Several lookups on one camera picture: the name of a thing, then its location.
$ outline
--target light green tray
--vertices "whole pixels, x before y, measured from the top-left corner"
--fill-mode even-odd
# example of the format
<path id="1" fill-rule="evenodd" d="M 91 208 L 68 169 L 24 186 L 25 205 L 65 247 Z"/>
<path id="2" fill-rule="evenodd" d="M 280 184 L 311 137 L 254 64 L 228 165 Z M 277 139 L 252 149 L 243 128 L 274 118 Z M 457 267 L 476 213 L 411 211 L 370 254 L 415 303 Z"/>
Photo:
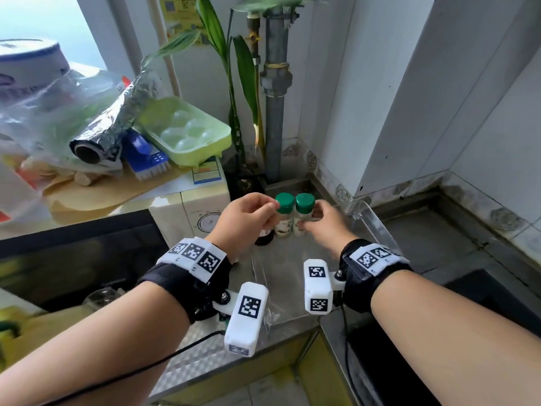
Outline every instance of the light green tray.
<path id="1" fill-rule="evenodd" d="M 196 167 L 231 146 L 231 127 L 177 97 L 154 101 L 137 125 L 180 166 Z"/>

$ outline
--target blue brush handle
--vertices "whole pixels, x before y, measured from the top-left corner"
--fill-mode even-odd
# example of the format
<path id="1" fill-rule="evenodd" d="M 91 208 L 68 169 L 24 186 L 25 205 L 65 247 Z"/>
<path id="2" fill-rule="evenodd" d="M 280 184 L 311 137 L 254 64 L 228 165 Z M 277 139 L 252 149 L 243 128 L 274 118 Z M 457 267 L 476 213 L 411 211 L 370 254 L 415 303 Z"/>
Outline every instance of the blue brush handle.
<path id="1" fill-rule="evenodd" d="M 130 142 L 130 144 L 132 144 L 133 148 L 138 153 L 142 155 L 150 155 L 150 152 L 152 151 L 151 145 L 148 143 L 145 137 L 139 134 L 136 130 L 128 130 L 126 139 Z"/>

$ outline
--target plastic bag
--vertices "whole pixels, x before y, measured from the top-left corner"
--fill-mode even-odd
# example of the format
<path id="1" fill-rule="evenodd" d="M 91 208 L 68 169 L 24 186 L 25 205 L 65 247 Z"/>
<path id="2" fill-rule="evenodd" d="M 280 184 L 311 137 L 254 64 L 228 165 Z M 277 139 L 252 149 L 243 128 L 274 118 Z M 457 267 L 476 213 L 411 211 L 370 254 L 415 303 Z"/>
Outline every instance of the plastic bag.
<path id="1" fill-rule="evenodd" d="M 0 153 L 15 144 L 33 158 L 55 167 L 91 173 L 122 169 L 119 156 L 98 164 L 79 160 L 69 147 L 88 124 L 108 108 L 128 84 L 96 67 L 70 64 L 71 69 L 50 86 L 24 101 L 0 110 Z"/>

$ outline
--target green bottle cap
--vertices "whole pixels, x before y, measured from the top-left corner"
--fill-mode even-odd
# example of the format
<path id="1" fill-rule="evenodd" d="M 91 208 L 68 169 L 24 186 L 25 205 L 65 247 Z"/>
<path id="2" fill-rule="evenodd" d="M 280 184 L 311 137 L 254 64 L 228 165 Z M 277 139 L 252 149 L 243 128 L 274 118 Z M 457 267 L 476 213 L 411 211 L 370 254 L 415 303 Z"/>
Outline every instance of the green bottle cap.
<path id="1" fill-rule="evenodd" d="M 312 194 L 299 194 L 295 201 L 296 209 L 300 214 L 309 214 L 314 209 L 315 198 Z"/>
<path id="2" fill-rule="evenodd" d="M 293 204 L 295 203 L 295 197 L 287 192 L 282 192 L 276 196 L 276 201 L 280 203 L 280 214 L 290 214 L 293 211 Z"/>

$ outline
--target scrub brush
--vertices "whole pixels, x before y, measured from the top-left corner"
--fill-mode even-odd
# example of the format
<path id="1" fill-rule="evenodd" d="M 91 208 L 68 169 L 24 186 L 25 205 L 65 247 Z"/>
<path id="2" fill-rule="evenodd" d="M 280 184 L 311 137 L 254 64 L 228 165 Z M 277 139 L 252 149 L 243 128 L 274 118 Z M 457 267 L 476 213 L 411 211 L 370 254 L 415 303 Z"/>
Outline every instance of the scrub brush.
<path id="1" fill-rule="evenodd" d="M 139 181 L 145 181 L 169 169 L 169 157 L 134 129 L 128 130 L 122 143 L 122 156 Z"/>

